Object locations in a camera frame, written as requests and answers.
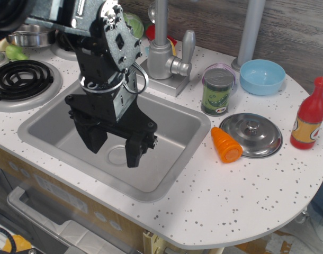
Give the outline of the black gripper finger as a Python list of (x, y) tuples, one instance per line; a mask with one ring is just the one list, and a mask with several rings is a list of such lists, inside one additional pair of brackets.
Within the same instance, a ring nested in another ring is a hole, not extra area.
[(147, 152), (148, 146), (143, 141), (142, 136), (132, 136), (125, 143), (125, 152), (127, 158), (127, 166), (135, 168), (139, 166), (140, 158)]
[(91, 152), (98, 153), (107, 140), (107, 132), (94, 123), (80, 123), (75, 121), (75, 127), (86, 147)]

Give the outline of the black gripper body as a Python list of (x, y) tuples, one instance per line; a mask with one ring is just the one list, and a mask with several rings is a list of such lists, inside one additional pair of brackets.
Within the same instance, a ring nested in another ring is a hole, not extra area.
[(94, 123), (99, 128), (128, 140), (142, 136), (148, 148), (157, 143), (157, 124), (139, 107), (136, 72), (117, 75), (111, 83), (91, 83), (80, 80), (81, 94), (70, 94), (65, 103), (74, 122)]

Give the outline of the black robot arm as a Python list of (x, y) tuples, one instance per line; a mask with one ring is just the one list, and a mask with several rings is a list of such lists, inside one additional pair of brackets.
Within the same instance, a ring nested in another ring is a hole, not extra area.
[(68, 95), (69, 115), (87, 148), (96, 153), (107, 135), (126, 140), (130, 168), (157, 141), (157, 124), (137, 104), (136, 63), (141, 40), (117, 1), (0, 1), (0, 41), (33, 24), (62, 32), (80, 69), (81, 95)]

